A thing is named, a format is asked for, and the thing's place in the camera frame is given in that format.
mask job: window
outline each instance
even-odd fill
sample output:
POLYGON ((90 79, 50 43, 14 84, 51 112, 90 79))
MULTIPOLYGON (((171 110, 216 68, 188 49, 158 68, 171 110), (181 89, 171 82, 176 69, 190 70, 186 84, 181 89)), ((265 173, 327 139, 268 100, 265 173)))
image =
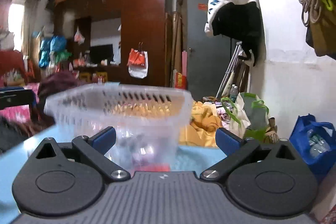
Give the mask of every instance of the window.
POLYGON ((21 51, 22 48, 22 21, 25 12, 23 4, 12 3, 8 14, 8 30, 14 33, 14 50, 21 51))

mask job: crutch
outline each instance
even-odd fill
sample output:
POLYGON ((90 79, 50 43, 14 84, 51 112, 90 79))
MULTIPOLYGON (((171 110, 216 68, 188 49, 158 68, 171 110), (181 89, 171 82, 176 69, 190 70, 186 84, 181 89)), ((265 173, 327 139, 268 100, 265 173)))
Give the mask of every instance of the crutch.
POLYGON ((241 50, 241 42, 237 42, 235 51, 233 52, 232 58, 230 60, 229 66, 227 67, 227 70, 225 72, 224 78, 222 80, 222 83, 219 87, 219 90, 217 92, 216 98, 219 99, 221 97, 221 94, 223 92, 224 87, 226 86, 226 83, 229 80, 231 71, 234 69, 235 65, 237 64, 238 61, 238 55, 241 50))

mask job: blue table surface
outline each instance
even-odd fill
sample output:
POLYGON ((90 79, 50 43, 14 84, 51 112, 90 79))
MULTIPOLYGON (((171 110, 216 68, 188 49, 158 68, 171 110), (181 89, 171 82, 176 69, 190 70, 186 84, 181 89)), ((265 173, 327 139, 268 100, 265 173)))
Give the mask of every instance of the blue table surface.
MULTIPOLYGON (((12 195, 12 183, 32 152, 46 137, 53 137, 57 142, 70 142, 73 136, 66 130, 53 126, 27 139, 0 157, 0 224, 8 224, 19 215, 19 210, 12 195)), ((195 171, 200 173, 224 159, 226 155, 219 149, 195 146, 179 146, 172 171, 195 171)))

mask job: wooden wardrobe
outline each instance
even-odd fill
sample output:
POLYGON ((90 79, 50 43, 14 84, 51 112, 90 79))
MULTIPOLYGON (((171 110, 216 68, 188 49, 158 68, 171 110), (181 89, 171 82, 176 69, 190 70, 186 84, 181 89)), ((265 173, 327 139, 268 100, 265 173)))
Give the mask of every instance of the wooden wardrobe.
POLYGON ((122 84, 169 85, 172 0, 66 0, 55 7, 55 35, 63 35, 66 12, 75 15, 74 30, 76 32, 79 26, 85 37, 82 45, 68 40, 67 49, 74 58, 90 47, 92 21, 121 18, 121 64, 86 68, 86 71, 106 71, 109 81, 122 84), (127 67, 130 50, 137 49, 139 42, 142 42, 142 49, 148 52, 148 75, 144 79, 131 77, 127 67))

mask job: black chair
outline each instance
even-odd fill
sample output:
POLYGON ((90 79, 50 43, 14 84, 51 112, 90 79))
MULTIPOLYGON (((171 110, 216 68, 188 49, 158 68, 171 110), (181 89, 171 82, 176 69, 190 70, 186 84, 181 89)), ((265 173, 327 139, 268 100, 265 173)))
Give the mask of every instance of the black chair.
POLYGON ((31 120, 38 121, 38 114, 34 111, 36 96, 32 90, 25 90, 21 86, 0 88, 0 110, 23 105, 29 105, 31 120))

